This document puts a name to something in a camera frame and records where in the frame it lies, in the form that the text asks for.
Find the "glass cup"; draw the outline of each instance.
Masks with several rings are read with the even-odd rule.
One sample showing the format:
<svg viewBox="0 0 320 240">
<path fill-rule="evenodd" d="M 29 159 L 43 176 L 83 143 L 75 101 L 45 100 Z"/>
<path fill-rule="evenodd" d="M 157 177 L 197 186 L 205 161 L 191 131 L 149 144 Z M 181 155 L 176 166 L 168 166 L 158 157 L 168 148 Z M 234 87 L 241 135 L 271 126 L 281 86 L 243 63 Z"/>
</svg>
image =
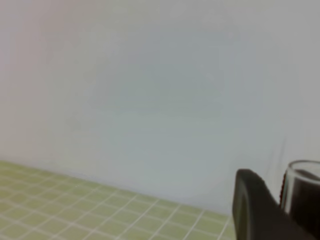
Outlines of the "glass cup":
<svg viewBox="0 0 320 240">
<path fill-rule="evenodd" d="M 280 198 L 281 208 L 320 240 L 320 162 L 291 162 L 286 170 Z"/>
</svg>

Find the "green grid mat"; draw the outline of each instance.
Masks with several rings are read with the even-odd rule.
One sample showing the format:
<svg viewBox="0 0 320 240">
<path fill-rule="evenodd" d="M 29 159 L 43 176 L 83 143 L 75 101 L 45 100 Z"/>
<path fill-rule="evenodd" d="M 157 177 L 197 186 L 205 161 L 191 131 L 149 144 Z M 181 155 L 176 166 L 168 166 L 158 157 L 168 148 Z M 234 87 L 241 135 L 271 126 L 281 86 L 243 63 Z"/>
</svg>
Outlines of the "green grid mat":
<svg viewBox="0 0 320 240">
<path fill-rule="evenodd" d="M 231 218 L 0 161 L 0 239 L 234 240 Z"/>
</svg>

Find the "white wall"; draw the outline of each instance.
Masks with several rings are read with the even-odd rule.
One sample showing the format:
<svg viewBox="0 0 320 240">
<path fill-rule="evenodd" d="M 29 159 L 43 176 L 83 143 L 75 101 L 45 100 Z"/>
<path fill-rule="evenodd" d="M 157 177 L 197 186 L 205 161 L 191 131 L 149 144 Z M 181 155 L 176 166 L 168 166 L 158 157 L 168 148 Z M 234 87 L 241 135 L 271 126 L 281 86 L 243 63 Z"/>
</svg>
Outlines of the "white wall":
<svg viewBox="0 0 320 240">
<path fill-rule="evenodd" d="M 320 158 L 319 7 L 2 1 L 0 155 L 221 212 L 238 168 L 277 195 Z"/>
</svg>

